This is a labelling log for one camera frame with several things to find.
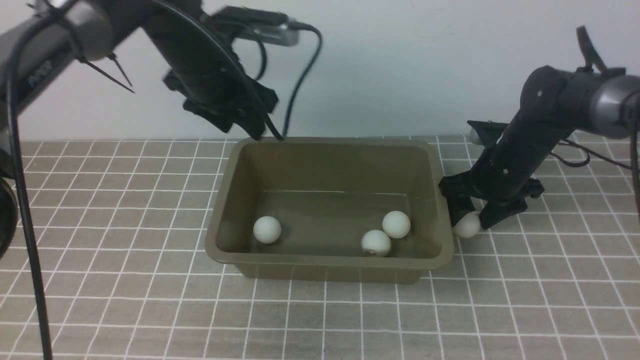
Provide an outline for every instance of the olive green plastic bin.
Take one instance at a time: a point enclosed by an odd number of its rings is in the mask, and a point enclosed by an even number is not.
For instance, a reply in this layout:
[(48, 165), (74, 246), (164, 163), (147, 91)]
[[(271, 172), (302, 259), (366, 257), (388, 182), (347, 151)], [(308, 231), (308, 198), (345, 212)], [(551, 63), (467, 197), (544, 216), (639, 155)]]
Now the olive green plastic bin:
[[(229, 157), (205, 248), (251, 278), (417, 282), (452, 258), (440, 178), (438, 151), (418, 140), (243, 140)], [(366, 256), (362, 235), (393, 210), (409, 215), (411, 232), (392, 239), (387, 257)], [(282, 225), (271, 245), (253, 236), (266, 215)]]

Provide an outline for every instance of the grid mat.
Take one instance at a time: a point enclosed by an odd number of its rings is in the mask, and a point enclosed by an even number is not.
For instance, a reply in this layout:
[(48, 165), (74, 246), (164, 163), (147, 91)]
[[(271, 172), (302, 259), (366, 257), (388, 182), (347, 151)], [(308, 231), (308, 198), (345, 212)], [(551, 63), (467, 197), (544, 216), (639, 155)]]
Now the grid mat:
[[(446, 174), (481, 147), (438, 146)], [(577, 135), (621, 161), (628, 143)], [(529, 211), (457, 240), (411, 286), (255, 281), (205, 228), (235, 140), (25, 143), (57, 359), (640, 357), (640, 225), (628, 173), (545, 161)], [(575, 149), (565, 158), (579, 160)], [(41, 357), (24, 238), (0, 261), (0, 359)]]

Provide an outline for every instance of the gray tiled surface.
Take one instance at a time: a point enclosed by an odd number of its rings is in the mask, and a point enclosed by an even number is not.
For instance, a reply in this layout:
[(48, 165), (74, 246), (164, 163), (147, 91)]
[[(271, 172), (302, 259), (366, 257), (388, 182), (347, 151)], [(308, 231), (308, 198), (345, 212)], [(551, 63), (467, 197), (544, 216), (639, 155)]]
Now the gray tiled surface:
[[(481, 149), (426, 136), (447, 173)], [(624, 143), (579, 135), (628, 161)], [(232, 140), (24, 144), (58, 359), (638, 359), (626, 173), (544, 162), (530, 211), (418, 284), (254, 281), (202, 239)], [(572, 149), (561, 149), (579, 159)], [(0, 262), (0, 359), (40, 353), (24, 241)]]

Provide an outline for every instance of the robotic arm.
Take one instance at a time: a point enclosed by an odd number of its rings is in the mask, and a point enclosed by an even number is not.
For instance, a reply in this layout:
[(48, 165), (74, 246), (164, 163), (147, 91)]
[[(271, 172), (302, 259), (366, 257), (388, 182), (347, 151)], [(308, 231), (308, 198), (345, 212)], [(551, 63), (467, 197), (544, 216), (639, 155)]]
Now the robotic arm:
[[(52, 0), (60, 8), (74, 3)], [(227, 7), (213, 15), (202, 10), (202, 0), (170, 0), (170, 4), (197, 19), (225, 46), (237, 62), (231, 45), (236, 38), (255, 40), (260, 30), (264, 42), (294, 46), (298, 31), (285, 14)], [(13, 177), (6, 118), (6, 67), (14, 44), (50, 9), (38, 0), (35, 16), (0, 35), (0, 176)], [(18, 112), (44, 91), (78, 55), (80, 61), (112, 58), (113, 50), (131, 33), (142, 28), (162, 54), (171, 71), (164, 83), (181, 92), (184, 109), (199, 115), (224, 132), (233, 124), (259, 139), (266, 123), (260, 112), (271, 113), (278, 103), (276, 93), (257, 81), (231, 71), (227, 59), (193, 26), (150, 0), (81, 0), (67, 13), (66, 26), (54, 24), (26, 46), (17, 74)], [(245, 82), (255, 89), (264, 109), (256, 109)]]
[[(299, 30), (315, 32), (319, 45), (296, 84), (297, 91), (320, 52), (322, 38), (313, 26), (282, 13), (228, 7), (210, 16), (203, 12), (202, 0), (37, 0), (33, 8), (34, 17), (0, 35), (0, 258), (15, 234), (19, 202), (43, 356), (50, 360), (51, 335), (20, 160), (17, 115), (74, 60), (88, 64), (115, 60), (113, 50), (142, 28), (171, 67), (164, 83), (184, 95), (185, 110), (224, 132), (238, 124), (259, 139), (269, 127), (282, 139), (268, 116), (278, 103), (276, 93), (244, 73), (231, 45), (236, 38), (258, 38), (293, 46)], [(16, 180), (18, 201), (4, 178)]]
[(525, 211), (524, 199), (544, 192), (531, 176), (575, 130), (614, 139), (637, 133), (640, 78), (626, 75), (623, 68), (607, 68), (586, 29), (578, 28), (577, 34), (584, 67), (573, 72), (536, 69), (522, 88), (520, 111), (509, 124), (469, 122), (485, 148), (469, 171), (440, 182), (452, 225), (474, 210), (471, 197), (487, 202), (479, 215), (484, 229)]

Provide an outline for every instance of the wire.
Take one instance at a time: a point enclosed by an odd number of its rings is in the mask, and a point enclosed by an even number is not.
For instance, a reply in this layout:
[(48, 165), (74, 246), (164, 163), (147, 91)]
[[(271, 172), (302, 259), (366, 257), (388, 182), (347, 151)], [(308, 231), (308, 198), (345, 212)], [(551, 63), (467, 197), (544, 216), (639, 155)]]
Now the wire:
[(579, 143), (575, 143), (575, 142), (573, 142), (573, 141), (571, 141), (569, 139), (564, 139), (562, 141), (564, 141), (564, 143), (561, 142), (559, 145), (570, 146), (570, 147), (574, 147), (576, 149), (580, 149), (580, 150), (586, 152), (587, 154), (593, 155), (596, 158), (604, 160), (604, 161), (606, 161), (606, 162), (608, 162), (610, 164), (616, 165), (617, 167), (625, 168), (627, 170), (632, 170), (632, 167), (630, 165), (623, 164), (623, 163), (621, 163), (619, 161), (616, 161), (616, 160), (613, 160), (613, 159), (609, 159), (608, 157), (606, 157), (606, 156), (604, 156), (602, 154), (599, 154), (599, 153), (589, 149), (588, 147), (582, 146)]
[(215, 48), (217, 48), (217, 50), (220, 52), (222, 57), (232, 67), (233, 71), (238, 74), (239, 79), (242, 81), (244, 89), (247, 91), (249, 98), (251, 99), (254, 106), (258, 110), (258, 113), (260, 114), (260, 117), (262, 117), (264, 123), (267, 125), (267, 128), (269, 128), (269, 131), (271, 131), (271, 134), (273, 134), (273, 136), (277, 140), (284, 140), (282, 135), (278, 132), (278, 129), (276, 129), (276, 127), (273, 125), (271, 118), (269, 118), (269, 114), (267, 109), (264, 106), (264, 103), (262, 103), (262, 100), (260, 99), (260, 96), (258, 95), (258, 92), (256, 91), (255, 87), (249, 82), (246, 74), (243, 72), (242, 66), (240, 66), (238, 61), (229, 54), (229, 52), (225, 49), (225, 46), (220, 42), (220, 40), (218, 40), (211, 33), (211, 31), (209, 31), (209, 29), (207, 29), (202, 23), (200, 23), (199, 21), (194, 19), (192, 16), (190, 16), (188, 13), (184, 12), (180, 8), (176, 7), (175, 5), (170, 4), (166, 0), (151, 0), (151, 1), (154, 4), (160, 6), (162, 9), (165, 9), (168, 12), (172, 12), (174, 15), (180, 17), (183, 21), (193, 26), (195, 29), (201, 32), (201, 34), (203, 34), (209, 40), (209, 42), (213, 46), (215, 46)]
[(262, 41), (262, 39), (260, 39), (260, 35), (256, 32), (256, 30), (243, 22), (237, 22), (237, 21), (214, 19), (213, 23), (241, 26), (242, 28), (248, 30), (253, 35), (253, 41), (258, 43), (258, 47), (260, 48), (260, 70), (258, 71), (258, 75), (254, 78), (254, 80), (260, 81), (264, 77), (264, 74), (267, 72), (269, 59), (267, 56), (267, 48), (264, 46), (264, 42)]
[(560, 161), (561, 163), (565, 164), (568, 167), (572, 167), (572, 168), (579, 168), (579, 167), (585, 167), (587, 165), (589, 165), (589, 163), (591, 162), (591, 156), (589, 156), (589, 154), (587, 154), (586, 159), (582, 160), (582, 161), (578, 161), (575, 163), (572, 163), (571, 161), (567, 161), (565, 159), (563, 159), (562, 157), (560, 157), (560, 155), (554, 153), (554, 152), (550, 152), (549, 155), (553, 156), (554, 158), (558, 159), (558, 161)]
[(289, 104), (287, 105), (287, 114), (285, 115), (284, 126), (282, 128), (282, 136), (284, 137), (287, 137), (287, 135), (289, 134), (289, 126), (291, 125), (291, 113), (293, 112), (293, 105), (296, 102), (296, 97), (298, 96), (300, 87), (302, 86), (302, 83), (307, 78), (307, 75), (309, 75), (311, 68), (316, 63), (318, 56), (320, 56), (320, 52), (322, 51), (322, 47), (323, 47), (322, 33), (320, 32), (320, 30), (316, 29), (310, 24), (304, 24), (302, 22), (292, 22), (289, 24), (289, 28), (292, 30), (310, 31), (316, 34), (318, 37), (318, 45), (316, 47), (316, 51), (314, 55), (311, 57), (311, 60), (309, 61), (309, 64), (307, 65), (305, 70), (302, 72), (302, 75), (300, 75), (300, 78), (298, 78), (298, 82), (296, 82), (296, 86), (293, 88), (293, 92), (291, 92), (291, 97), (289, 98)]
[(47, 304), (44, 292), (44, 282), (42, 280), (42, 269), (40, 268), (40, 257), (38, 256), (38, 244), (33, 230), (33, 220), (31, 218), (31, 209), (29, 208), (29, 195), (27, 193), (26, 180), (24, 177), (24, 165), (22, 164), (22, 149), (20, 148), (20, 134), (18, 129), (18, 99), (16, 86), (20, 58), (22, 57), (26, 46), (34, 37), (37, 36), (37, 34), (62, 19), (77, 2), (78, 0), (67, 1), (59, 9), (55, 9), (55, 11), (50, 8), (48, 15), (40, 18), (38, 22), (28, 28), (13, 46), (6, 67), (7, 120), (15, 178), (15, 189), (18, 195), (18, 204), (20, 207), (20, 215), (22, 217), (22, 227), (24, 230), (27, 254), (29, 256), (29, 265), (31, 266), (31, 278), (33, 280), (36, 311), (38, 313), (38, 322), (40, 323), (42, 356), (45, 360), (53, 359), (53, 351), (51, 348), (51, 333), (49, 331), (49, 317), (47, 316)]

